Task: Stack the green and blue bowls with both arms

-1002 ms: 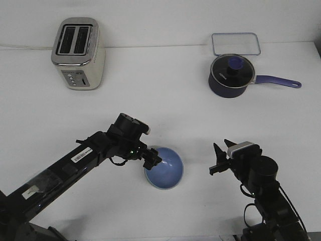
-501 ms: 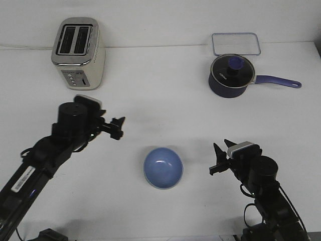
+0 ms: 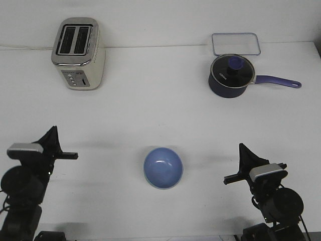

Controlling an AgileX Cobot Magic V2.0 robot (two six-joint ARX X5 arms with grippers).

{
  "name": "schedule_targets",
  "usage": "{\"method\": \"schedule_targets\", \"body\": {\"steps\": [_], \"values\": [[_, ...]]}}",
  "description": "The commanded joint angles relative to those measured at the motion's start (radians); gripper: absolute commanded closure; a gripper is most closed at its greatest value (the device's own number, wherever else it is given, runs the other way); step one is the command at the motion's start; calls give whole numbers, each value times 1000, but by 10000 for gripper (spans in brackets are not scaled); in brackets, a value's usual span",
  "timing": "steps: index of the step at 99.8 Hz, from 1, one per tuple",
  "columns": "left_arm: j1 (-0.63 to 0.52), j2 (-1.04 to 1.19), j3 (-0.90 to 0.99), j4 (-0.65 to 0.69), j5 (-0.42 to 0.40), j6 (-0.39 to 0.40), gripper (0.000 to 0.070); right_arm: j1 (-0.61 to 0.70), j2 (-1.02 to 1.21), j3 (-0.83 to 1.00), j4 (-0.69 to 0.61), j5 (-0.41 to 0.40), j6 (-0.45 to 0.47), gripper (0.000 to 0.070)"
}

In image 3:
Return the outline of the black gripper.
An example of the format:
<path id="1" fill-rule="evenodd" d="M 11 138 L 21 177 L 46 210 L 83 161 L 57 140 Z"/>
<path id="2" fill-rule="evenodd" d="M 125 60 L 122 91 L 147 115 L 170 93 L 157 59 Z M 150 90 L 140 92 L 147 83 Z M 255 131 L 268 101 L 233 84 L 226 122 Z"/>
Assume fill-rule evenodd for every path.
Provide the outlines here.
<path id="1" fill-rule="evenodd" d="M 52 126 L 38 141 L 35 141 L 34 144 L 39 144 L 43 148 L 43 152 L 53 152 L 27 152 L 21 158 L 21 165 L 29 168 L 40 180 L 50 179 L 57 159 L 76 160 L 78 158 L 78 153 L 62 151 L 57 126 Z"/>
<path id="2" fill-rule="evenodd" d="M 252 168 L 268 165 L 270 162 L 267 159 L 258 157 L 243 143 L 239 144 L 239 171 L 237 174 L 224 177 L 224 184 L 230 184 L 241 180 L 246 180 L 250 192 L 256 201 L 265 201 L 272 196 L 281 185 L 281 180 L 287 176 L 287 165 L 285 163 L 279 163 L 278 165 L 284 170 L 266 175 L 258 178 L 256 182 L 252 182 L 249 177 L 249 172 Z"/>

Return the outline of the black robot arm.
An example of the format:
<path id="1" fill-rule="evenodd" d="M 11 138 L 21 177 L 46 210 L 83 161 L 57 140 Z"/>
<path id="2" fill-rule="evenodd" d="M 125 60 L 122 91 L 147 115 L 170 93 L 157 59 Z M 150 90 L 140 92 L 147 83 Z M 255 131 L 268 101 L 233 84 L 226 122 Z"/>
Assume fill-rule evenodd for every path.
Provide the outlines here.
<path id="1" fill-rule="evenodd" d="M 62 231 L 35 232 L 55 161 L 76 160 L 78 154 L 62 151 L 58 128 L 52 126 L 35 142 L 12 144 L 7 155 L 19 160 L 20 165 L 9 169 L 1 179 L 1 191 L 6 194 L 1 211 L 7 213 L 1 240 L 66 240 Z"/>
<path id="2" fill-rule="evenodd" d="M 251 202 L 263 215 L 264 223 L 245 228 L 241 240 L 309 240 L 298 226 L 304 203 L 300 195 L 281 184 L 288 172 L 285 163 L 270 163 L 239 144 L 239 170 L 224 177 L 224 184 L 245 180 Z"/>

